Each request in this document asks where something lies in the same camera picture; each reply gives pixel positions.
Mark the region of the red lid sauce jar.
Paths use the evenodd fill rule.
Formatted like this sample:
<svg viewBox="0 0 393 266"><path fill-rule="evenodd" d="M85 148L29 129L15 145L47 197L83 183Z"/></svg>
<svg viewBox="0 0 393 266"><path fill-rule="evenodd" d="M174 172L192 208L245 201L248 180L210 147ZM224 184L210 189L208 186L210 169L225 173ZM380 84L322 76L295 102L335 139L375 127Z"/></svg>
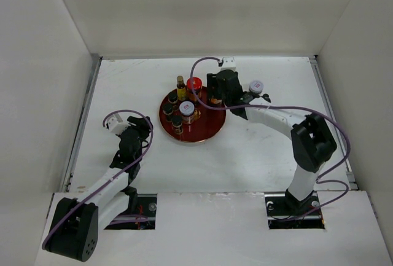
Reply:
<svg viewBox="0 0 393 266"><path fill-rule="evenodd" d="M222 106L222 100L215 97L210 97L208 102L209 105L214 108L220 108Z"/></svg>

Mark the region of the small red lid jar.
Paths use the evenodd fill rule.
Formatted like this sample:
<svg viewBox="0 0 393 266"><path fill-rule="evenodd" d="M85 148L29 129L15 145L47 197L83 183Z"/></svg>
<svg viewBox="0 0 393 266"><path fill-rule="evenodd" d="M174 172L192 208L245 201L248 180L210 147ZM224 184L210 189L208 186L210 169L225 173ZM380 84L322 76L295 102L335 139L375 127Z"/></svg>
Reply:
<svg viewBox="0 0 393 266"><path fill-rule="evenodd" d="M203 88L202 80L199 77L189 78L186 83L187 98L194 104L198 104L201 99L201 90Z"/></svg>

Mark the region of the white bottle black cap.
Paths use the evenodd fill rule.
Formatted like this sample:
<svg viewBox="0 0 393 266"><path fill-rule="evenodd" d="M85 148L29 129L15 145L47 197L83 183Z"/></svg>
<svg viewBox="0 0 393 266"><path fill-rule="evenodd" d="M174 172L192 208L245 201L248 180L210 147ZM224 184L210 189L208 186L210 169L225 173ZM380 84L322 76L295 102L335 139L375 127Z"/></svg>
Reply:
<svg viewBox="0 0 393 266"><path fill-rule="evenodd" d="M263 94L263 95L262 95L262 98L265 99L265 100L267 100L267 101L270 101L270 96L269 96L269 94L267 94L267 93Z"/></svg>

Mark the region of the yellow label brown bottle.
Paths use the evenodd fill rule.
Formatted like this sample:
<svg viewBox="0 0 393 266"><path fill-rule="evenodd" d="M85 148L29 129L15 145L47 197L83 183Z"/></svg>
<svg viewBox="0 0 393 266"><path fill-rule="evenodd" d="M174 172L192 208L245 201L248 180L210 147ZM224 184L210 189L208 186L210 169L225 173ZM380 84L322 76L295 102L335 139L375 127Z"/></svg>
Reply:
<svg viewBox="0 0 393 266"><path fill-rule="evenodd" d="M176 82L177 98L179 101L185 101L187 99L187 88L183 76L177 76Z"/></svg>

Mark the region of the small white lid jar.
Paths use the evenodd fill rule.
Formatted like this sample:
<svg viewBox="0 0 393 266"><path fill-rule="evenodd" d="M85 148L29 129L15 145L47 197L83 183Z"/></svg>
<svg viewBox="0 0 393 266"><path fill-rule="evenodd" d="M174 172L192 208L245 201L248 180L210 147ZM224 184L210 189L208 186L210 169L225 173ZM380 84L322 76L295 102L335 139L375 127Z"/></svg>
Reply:
<svg viewBox="0 0 393 266"><path fill-rule="evenodd" d="M185 124L190 125L195 120L195 106L192 102L182 102L179 106L179 112Z"/></svg>

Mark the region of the small black cap bottle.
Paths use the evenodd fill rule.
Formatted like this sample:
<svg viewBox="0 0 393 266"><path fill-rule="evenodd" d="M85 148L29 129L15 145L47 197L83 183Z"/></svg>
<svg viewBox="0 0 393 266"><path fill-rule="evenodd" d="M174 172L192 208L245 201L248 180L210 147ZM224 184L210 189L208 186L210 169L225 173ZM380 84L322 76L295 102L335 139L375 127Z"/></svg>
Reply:
<svg viewBox="0 0 393 266"><path fill-rule="evenodd" d="M183 133L183 126L182 126L182 117L179 115L174 115L171 119L171 124L174 130L174 133L177 135L181 135Z"/></svg>
<svg viewBox="0 0 393 266"><path fill-rule="evenodd" d="M168 93L168 102L172 105L173 111L176 112L179 109L179 100L176 92Z"/></svg>
<svg viewBox="0 0 393 266"><path fill-rule="evenodd" d="M172 122L172 118L174 115L173 105L171 103L165 103L162 107L162 111L165 115L165 119L167 122Z"/></svg>

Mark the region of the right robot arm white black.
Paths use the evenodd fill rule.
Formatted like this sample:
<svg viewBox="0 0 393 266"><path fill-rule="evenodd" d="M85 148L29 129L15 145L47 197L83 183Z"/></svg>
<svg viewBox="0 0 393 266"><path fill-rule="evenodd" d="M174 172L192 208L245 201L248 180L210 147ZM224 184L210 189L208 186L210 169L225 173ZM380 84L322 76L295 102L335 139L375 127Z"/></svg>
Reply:
<svg viewBox="0 0 393 266"><path fill-rule="evenodd" d="M285 207L292 214L299 214L307 207L314 190L314 183L321 168L330 160L337 144L325 118L315 112L298 115L274 109L270 97L262 93L262 83L255 80L244 91L238 73L225 69L206 75L208 100L221 100L230 111L249 122L261 123L288 137L297 168L285 192Z"/></svg>

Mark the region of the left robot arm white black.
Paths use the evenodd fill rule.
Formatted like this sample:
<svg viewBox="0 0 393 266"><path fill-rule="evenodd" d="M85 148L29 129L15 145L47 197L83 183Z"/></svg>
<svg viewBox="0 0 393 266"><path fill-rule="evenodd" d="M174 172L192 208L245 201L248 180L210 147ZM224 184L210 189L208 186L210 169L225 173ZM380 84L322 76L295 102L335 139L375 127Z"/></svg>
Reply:
<svg viewBox="0 0 393 266"><path fill-rule="evenodd" d="M130 184L152 144L154 128L150 118L139 112L131 111L126 121L119 114L112 112L103 120L103 126L120 140L112 163L86 192L57 203L42 242L44 251L86 262L94 253L100 231L119 214L131 216L137 211L137 193Z"/></svg>

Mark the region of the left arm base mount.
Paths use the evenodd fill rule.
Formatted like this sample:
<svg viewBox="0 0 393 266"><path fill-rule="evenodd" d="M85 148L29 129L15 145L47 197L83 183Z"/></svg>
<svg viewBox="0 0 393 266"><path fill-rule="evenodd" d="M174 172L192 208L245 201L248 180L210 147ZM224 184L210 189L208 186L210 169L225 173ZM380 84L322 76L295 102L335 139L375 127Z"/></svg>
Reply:
<svg viewBox="0 0 393 266"><path fill-rule="evenodd" d="M118 215L106 230L154 230L157 213L157 194L139 194L133 204Z"/></svg>

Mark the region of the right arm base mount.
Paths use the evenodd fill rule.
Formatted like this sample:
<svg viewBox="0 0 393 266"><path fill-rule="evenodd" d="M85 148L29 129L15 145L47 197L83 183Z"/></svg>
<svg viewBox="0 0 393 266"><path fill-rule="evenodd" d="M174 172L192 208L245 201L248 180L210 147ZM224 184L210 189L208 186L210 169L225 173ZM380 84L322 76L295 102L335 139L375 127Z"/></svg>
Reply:
<svg viewBox="0 0 393 266"><path fill-rule="evenodd" d="M317 193L300 206L291 207L285 193L265 194L267 223L271 230L325 229Z"/></svg>

